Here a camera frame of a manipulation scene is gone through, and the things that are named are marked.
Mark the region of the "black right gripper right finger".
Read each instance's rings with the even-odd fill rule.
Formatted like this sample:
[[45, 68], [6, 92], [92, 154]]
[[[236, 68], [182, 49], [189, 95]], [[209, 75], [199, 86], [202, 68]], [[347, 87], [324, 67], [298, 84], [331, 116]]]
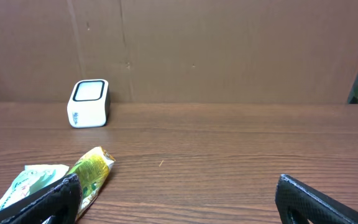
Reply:
[[287, 174], [278, 180], [275, 203], [282, 223], [358, 223], [357, 211]]

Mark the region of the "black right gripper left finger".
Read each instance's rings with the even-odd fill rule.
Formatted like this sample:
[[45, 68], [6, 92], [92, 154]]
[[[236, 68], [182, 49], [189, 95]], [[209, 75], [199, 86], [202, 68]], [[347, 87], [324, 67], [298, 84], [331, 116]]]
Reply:
[[82, 201], [79, 177], [68, 174], [0, 210], [0, 224], [74, 223]]

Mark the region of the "teal wipes packet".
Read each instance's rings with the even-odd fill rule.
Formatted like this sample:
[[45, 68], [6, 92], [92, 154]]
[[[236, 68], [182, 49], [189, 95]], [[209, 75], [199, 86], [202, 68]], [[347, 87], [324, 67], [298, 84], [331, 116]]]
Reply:
[[0, 199], [0, 210], [61, 179], [69, 167], [63, 164], [26, 165]]

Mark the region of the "green snack packet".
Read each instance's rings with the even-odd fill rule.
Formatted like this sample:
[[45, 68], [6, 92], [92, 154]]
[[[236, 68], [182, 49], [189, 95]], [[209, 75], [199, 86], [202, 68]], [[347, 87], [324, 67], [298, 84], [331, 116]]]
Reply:
[[76, 174], [78, 176], [82, 189], [82, 199], [76, 220], [98, 198], [99, 192], [108, 178], [115, 161], [115, 158], [105, 149], [97, 146], [81, 156], [68, 171], [68, 174]]

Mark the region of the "white barcode scanner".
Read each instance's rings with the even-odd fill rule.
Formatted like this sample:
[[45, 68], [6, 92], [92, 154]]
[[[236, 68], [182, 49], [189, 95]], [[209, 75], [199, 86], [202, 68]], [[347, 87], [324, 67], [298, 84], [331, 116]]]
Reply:
[[73, 128], [97, 128], [107, 123], [110, 111], [109, 83], [104, 79], [78, 81], [67, 104]]

